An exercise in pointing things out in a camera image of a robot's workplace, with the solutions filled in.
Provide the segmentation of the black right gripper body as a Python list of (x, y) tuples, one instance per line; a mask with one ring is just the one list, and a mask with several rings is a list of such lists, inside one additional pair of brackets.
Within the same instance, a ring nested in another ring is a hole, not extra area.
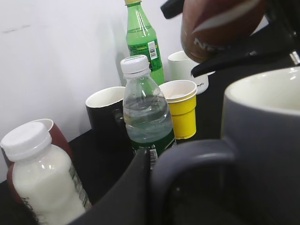
[(300, 2), (298, 0), (266, 0), (265, 17), (269, 24), (263, 29), (263, 61), (275, 62), (289, 57), (300, 64)]

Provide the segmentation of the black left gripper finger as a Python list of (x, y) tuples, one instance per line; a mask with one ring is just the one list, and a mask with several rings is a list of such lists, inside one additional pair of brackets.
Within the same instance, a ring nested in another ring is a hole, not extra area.
[(146, 225), (150, 151), (139, 149), (116, 184), (73, 225)]

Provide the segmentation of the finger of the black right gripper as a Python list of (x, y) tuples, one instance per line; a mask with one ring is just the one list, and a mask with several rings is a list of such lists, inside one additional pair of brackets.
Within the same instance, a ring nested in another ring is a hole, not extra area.
[(238, 43), (224, 53), (199, 64), (191, 70), (193, 77), (238, 65), (274, 61), (300, 50), (300, 42), (287, 33), (256, 33), (244, 43)]
[(184, 0), (167, 0), (161, 7), (165, 19), (172, 19), (183, 12)]

